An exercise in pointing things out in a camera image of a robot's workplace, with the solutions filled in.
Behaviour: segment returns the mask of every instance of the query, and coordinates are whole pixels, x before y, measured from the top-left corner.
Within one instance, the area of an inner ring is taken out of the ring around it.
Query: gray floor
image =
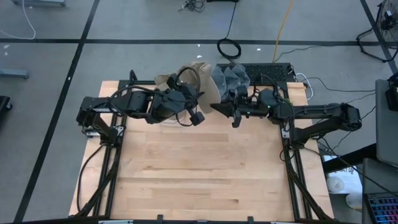
[[[93,0],[68,0],[66,8],[34,6],[27,13],[38,38],[78,39],[92,3]],[[219,39],[226,35],[232,3],[208,3],[202,14],[177,12],[183,3],[184,0],[101,0],[88,38]],[[368,4],[376,15],[378,1],[368,0]],[[288,5],[289,0],[242,0],[236,8],[230,38],[275,40]],[[6,18],[0,19],[0,29],[14,35],[31,35],[20,7],[1,1],[0,15]],[[368,28],[370,23],[359,0],[301,0],[295,2],[281,39],[355,40]],[[366,40],[377,41],[374,34]],[[306,46],[281,45],[279,52],[296,47]],[[367,49],[383,55],[380,47]],[[76,44],[0,44],[0,67],[30,71],[29,80],[0,79],[0,95],[11,96],[14,103],[14,109],[2,122],[0,134],[0,223],[13,221],[75,50]],[[242,51],[238,62],[270,62],[274,46],[242,45]],[[98,95],[103,80],[126,79],[130,69],[139,79],[151,80],[197,60],[198,55],[212,65],[228,62],[215,45],[86,44],[24,220],[68,215],[86,143],[75,122],[83,97]],[[388,64],[362,54],[357,46],[296,51],[284,55],[279,62],[290,62],[296,72],[320,77],[329,87],[343,90],[373,89],[376,79],[392,75]],[[315,96],[310,104],[344,102],[365,95],[330,92],[316,80],[311,83]],[[374,97],[353,105],[366,114],[374,106]],[[363,121],[362,129],[340,144],[337,153],[373,143],[374,129],[373,113]],[[326,138],[335,146],[344,135],[337,131]],[[361,215],[350,210],[342,196],[331,199],[337,218],[361,222]]]

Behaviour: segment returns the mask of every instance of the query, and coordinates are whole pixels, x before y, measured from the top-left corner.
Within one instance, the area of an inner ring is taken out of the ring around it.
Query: gray cloth
[[[211,77],[216,83],[222,101],[227,98],[230,90],[235,90],[236,87],[242,85],[249,88],[250,85],[250,78],[246,74],[246,69],[240,64],[235,65],[232,69],[226,68],[224,72],[221,71],[220,67],[215,67]]]

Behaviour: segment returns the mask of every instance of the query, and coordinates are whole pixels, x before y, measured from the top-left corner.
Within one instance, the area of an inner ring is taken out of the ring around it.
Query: wooden table
[[[99,95],[110,96],[117,87],[118,82],[105,81]],[[307,104],[302,83],[288,83],[288,88],[294,105]],[[110,123],[110,114],[102,116]],[[163,214],[165,220],[294,220],[285,163],[279,159],[279,127],[268,119],[244,118],[234,129],[220,113],[205,118],[190,128],[127,120],[111,218],[155,220]],[[300,128],[311,124],[295,122]],[[88,140],[83,161],[98,143],[98,138]],[[314,140],[306,147],[318,151]],[[97,188],[103,155],[104,150],[84,171],[81,205]],[[302,150],[301,157],[308,191],[333,217],[319,156]],[[100,214],[107,193],[106,189]],[[301,195],[297,198],[303,208]],[[76,212],[75,192],[70,214]]]

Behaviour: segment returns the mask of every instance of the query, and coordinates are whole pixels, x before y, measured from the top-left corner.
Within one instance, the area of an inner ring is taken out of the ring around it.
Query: black keyboard
[[[381,193],[366,194],[365,200],[373,223],[398,224],[398,198]]]
[[[246,73],[250,78],[251,84],[271,85],[272,82],[260,75],[267,75],[275,82],[294,82],[294,70],[290,63],[243,63]],[[232,64],[218,64],[224,72],[227,67],[232,69]]]

